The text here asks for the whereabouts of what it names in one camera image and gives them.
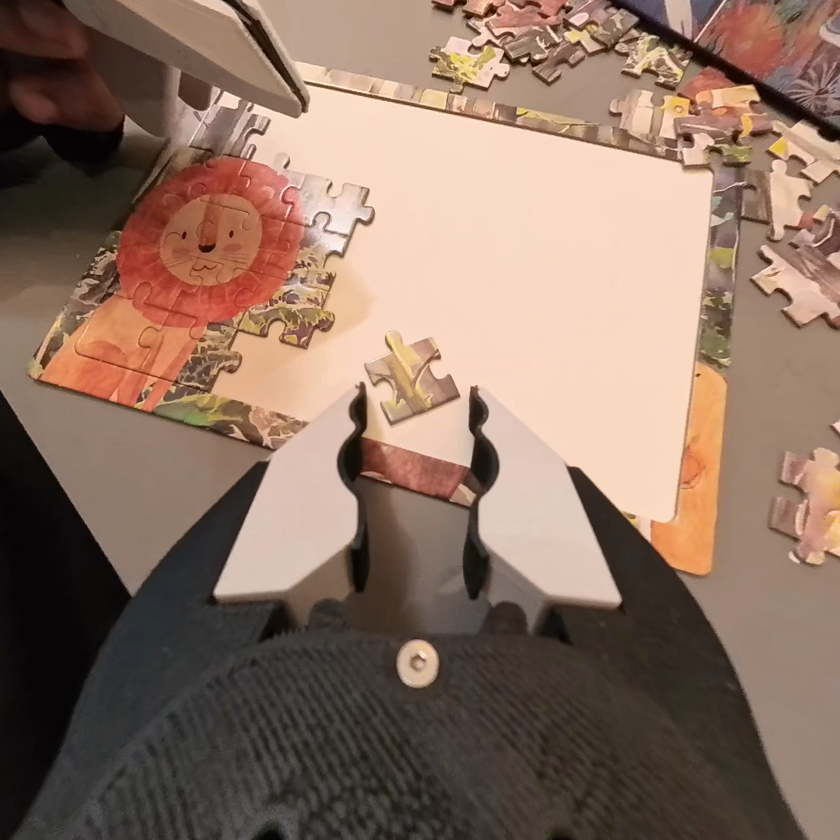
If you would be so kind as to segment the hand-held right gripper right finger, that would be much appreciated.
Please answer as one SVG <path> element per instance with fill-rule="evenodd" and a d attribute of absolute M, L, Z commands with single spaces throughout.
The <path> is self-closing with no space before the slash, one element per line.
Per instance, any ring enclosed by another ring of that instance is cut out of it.
<path fill-rule="evenodd" d="M 620 606 L 564 459 L 478 385 L 469 392 L 468 426 L 477 483 L 464 546 L 469 598 L 518 606 L 527 622 L 562 605 Z"/>

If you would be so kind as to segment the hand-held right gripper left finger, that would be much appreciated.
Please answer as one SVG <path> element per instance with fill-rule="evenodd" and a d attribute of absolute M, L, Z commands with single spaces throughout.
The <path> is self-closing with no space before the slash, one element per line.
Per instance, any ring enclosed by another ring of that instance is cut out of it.
<path fill-rule="evenodd" d="M 216 582 L 222 604 L 278 602 L 295 625 L 320 601 L 368 581 L 368 521 L 359 493 L 364 385 L 352 385 L 266 461 Z"/>

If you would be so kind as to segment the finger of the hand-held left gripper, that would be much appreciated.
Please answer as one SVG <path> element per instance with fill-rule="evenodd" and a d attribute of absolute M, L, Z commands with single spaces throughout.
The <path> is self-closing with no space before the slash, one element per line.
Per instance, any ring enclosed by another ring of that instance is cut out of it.
<path fill-rule="evenodd" d="M 281 42 L 277 27 L 261 2 L 248 1 L 248 19 L 250 34 L 288 90 L 288 96 L 298 105 L 299 111 L 309 110 L 310 96 L 306 84 L 298 73 L 295 61 Z"/>
<path fill-rule="evenodd" d="M 85 26 L 121 45 L 264 108 L 298 105 L 249 32 L 248 1 L 69 1 Z"/>

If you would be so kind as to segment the green branch jigsaw piece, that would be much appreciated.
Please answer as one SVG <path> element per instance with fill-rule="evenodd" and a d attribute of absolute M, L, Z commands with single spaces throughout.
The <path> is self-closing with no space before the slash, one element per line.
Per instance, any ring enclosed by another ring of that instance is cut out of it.
<path fill-rule="evenodd" d="M 431 364 L 442 356 L 433 338 L 405 343 L 395 330 L 385 334 L 389 352 L 364 364 L 372 385 L 386 383 L 392 396 L 381 402 L 388 424 L 395 426 L 460 398 L 454 378 L 437 378 Z"/>

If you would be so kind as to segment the assembled lion puzzle section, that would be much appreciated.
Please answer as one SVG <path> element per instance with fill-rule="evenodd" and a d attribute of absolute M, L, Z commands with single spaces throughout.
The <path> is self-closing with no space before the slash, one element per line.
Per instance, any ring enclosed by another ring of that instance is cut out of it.
<path fill-rule="evenodd" d="M 265 447 L 303 422 L 216 390 L 244 335 L 306 350 L 369 189 L 253 161 L 270 117 L 221 94 L 111 232 L 34 357 L 36 382 Z"/>

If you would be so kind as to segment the puzzle tray with printed frame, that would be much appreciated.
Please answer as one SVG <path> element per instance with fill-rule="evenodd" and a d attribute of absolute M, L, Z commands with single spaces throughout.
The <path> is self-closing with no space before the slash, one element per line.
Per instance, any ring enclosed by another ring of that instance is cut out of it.
<path fill-rule="evenodd" d="M 712 174 L 677 161 L 449 110 L 450 92 L 298 65 L 311 109 L 270 117 L 254 162 L 369 189 L 342 257 L 335 322 L 306 350 L 244 335 L 216 390 L 303 422 L 368 387 L 362 472 L 467 507 L 472 385 L 599 482 L 628 517 L 676 513 L 711 221 Z M 563 117 L 546 113 L 551 117 Z M 613 128 L 614 125 L 585 121 Z M 435 339 L 460 398 L 391 426 L 364 364 Z M 216 433 L 203 427 L 196 427 Z"/>

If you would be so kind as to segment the pile of puzzle pieces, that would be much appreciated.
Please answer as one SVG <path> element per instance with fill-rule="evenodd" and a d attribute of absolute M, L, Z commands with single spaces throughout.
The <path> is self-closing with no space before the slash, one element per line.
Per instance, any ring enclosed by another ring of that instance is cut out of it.
<path fill-rule="evenodd" d="M 546 85 L 586 57 L 613 53 L 621 72 L 654 77 L 610 106 L 613 128 L 519 108 L 509 120 L 599 141 L 712 174 L 710 232 L 700 306 L 695 380 L 675 516 L 630 516 L 679 571 L 711 571 L 718 518 L 734 294 L 743 223 L 764 226 L 762 266 L 752 282 L 786 298 L 796 326 L 822 319 L 838 329 L 838 128 L 805 115 L 775 91 L 689 41 L 636 16 L 623 2 L 432 2 L 461 7 L 472 39 L 433 47 L 433 75 L 450 84 L 446 107 L 503 120 L 501 106 L 473 104 L 514 65 Z"/>

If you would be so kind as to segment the illustrated puzzle box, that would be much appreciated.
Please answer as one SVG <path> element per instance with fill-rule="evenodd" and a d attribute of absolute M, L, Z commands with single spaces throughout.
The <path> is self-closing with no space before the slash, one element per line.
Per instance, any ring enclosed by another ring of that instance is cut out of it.
<path fill-rule="evenodd" d="M 775 91 L 808 117 L 838 128 L 838 1 L 623 5 Z"/>

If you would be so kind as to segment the person's left forearm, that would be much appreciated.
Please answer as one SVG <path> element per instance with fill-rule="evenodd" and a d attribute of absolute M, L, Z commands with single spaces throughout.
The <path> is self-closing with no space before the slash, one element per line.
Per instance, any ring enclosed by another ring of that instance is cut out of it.
<path fill-rule="evenodd" d="M 2 188 L 32 181 L 36 167 L 25 163 L 18 151 L 43 140 L 63 162 L 95 175 L 107 170 L 117 158 L 124 137 L 125 118 L 108 130 L 73 129 L 39 124 L 10 109 L 1 117 Z"/>

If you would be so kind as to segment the person's left hand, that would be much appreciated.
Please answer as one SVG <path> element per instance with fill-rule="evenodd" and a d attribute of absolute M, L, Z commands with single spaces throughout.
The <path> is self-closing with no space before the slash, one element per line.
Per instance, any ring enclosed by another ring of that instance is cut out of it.
<path fill-rule="evenodd" d="M 90 60 L 85 26 L 60 3 L 1 2 L 2 114 L 106 132 L 124 115 Z"/>

